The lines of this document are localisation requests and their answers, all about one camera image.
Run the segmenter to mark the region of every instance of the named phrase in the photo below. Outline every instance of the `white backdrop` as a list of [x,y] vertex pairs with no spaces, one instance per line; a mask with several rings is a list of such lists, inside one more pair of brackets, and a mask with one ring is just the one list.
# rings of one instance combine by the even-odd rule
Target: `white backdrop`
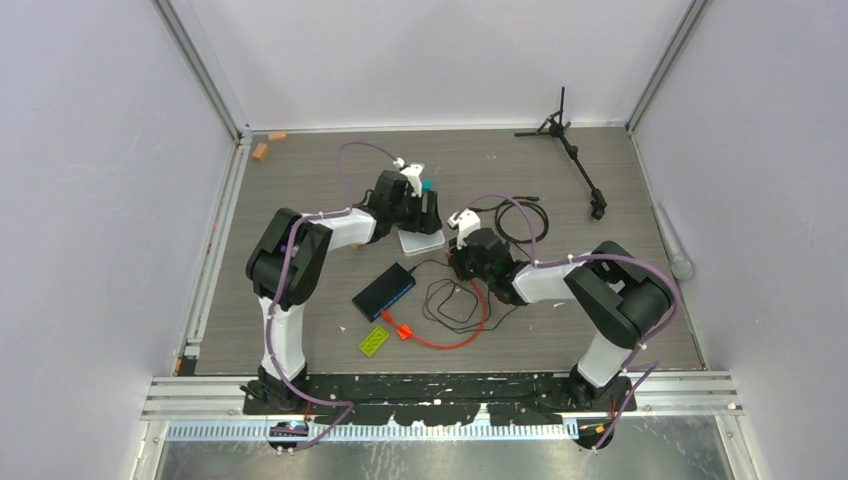
[[254,130],[623,123],[688,0],[175,0]]
[[845,18],[838,0],[713,2],[637,129],[707,358],[776,480],[848,470]]
[[232,141],[151,2],[6,7],[0,478],[125,479]]

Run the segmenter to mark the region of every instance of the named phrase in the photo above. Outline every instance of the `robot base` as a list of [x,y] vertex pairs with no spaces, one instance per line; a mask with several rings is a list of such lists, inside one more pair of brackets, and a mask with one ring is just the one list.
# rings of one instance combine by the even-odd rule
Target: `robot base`
[[[301,391],[308,389],[305,366],[292,379],[292,384]],[[243,410],[246,415],[274,415],[303,410],[304,401],[262,367],[259,367],[259,378],[242,385],[241,390],[245,393]]]
[[[245,414],[304,413],[305,402],[299,401],[279,380],[261,369],[260,378],[264,381],[253,380],[243,389],[247,394],[243,407]],[[344,422],[354,425],[386,425],[390,418],[401,426],[410,426],[417,421],[427,426],[466,425],[474,420],[483,404],[493,426],[562,425],[559,413],[593,412],[597,415],[578,422],[578,428],[586,428],[580,430],[577,443],[591,448],[600,439],[597,426],[608,428],[610,412],[620,409],[627,391],[631,389],[631,382],[628,377],[616,377],[588,402],[573,393],[575,384],[581,382],[576,377],[549,372],[313,374],[308,377],[301,372],[295,378],[297,387],[309,395],[354,402],[356,408]],[[635,401],[627,406],[627,410],[635,409]],[[339,407],[313,404],[313,421],[329,424],[340,410]]]

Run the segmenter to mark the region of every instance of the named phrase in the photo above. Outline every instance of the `yellow-green block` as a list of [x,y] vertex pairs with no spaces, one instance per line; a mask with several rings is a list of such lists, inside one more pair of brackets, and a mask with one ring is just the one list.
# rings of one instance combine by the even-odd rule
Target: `yellow-green block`
[[365,340],[359,344],[359,349],[362,350],[362,353],[365,355],[373,356],[377,353],[377,350],[386,343],[386,340],[389,339],[389,332],[386,331],[383,327],[377,327],[373,332],[369,333]]

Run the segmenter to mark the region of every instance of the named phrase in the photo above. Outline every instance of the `debris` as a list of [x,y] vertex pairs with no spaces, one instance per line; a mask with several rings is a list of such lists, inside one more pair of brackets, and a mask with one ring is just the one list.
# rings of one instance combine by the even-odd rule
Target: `debris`
[[280,130],[279,132],[271,132],[271,133],[268,134],[268,141],[269,142],[282,142],[285,139],[286,139],[286,132],[283,131],[283,130]]
[[253,160],[262,163],[265,161],[266,158],[268,158],[269,151],[270,150],[268,149],[268,145],[260,143],[256,146],[256,149],[253,150],[253,154],[251,155],[251,157],[253,157]]

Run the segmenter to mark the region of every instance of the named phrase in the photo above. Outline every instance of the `gray table surface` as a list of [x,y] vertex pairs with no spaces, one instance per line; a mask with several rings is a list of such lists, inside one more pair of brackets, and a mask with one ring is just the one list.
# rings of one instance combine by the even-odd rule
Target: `gray table surface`
[[[471,199],[491,192],[542,197],[550,216],[550,233],[539,244],[542,261],[582,253],[604,240],[614,240],[636,257],[669,271],[638,160],[622,128],[569,130],[580,148],[592,180],[609,203],[600,222],[589,217],[588,187],[559,142],[547,138],[513,138],[508,130],[322,133],[289,135],[269,144],[260,164],[250,161],[241,185],[226,251],[201,344],[197,373],[253,373],[262,358],[262,312],[244,267],[274,212],[289,207],[300,212],[334,211],[346,206],[336,175],[335,153],[350,140],[384,146],[408,162],[425,164],[424,178],[439,192],[442,220]],[[254,139],[254,145],[264,138]],[[343,165],[354,201],[373,188],[388,158],[367,147],[345,151]],[[481,202],[491,205],[495,202]],[[493,226],[492,214],[481,214]],[[526,225],[513,210],[504,227],[516,237]],[[447,238],[454,236],[446,229]],[[515,251],[514,256],[522,257]],[[567,370],[585,352],[595,328],[575,301],[542,302],[519,308],[495,331],[449,352],[435,351],[392,337],[371,358],[359,344],[374,329],[355,309],[351,298],[393,262],[406,267],[432,252],[405,257],[396,232],[358,250],[343,248],[328,255],[318,288],[307,303],[303,345],[309,370],[315,373],[465,372]],[[400,323],[434,343],[456,343],[456,335],[423,318],[427,285],[448,278],[447,268],[426,264],[415,272],[418,285],[391,311]],[[473,300],[451,300],[447,311],[467,314]],[[493,305],[493,320],[511,307]],[[661,368],[700,368],[689,332],[681,318],[656,339],[637,361],[659,360]]]

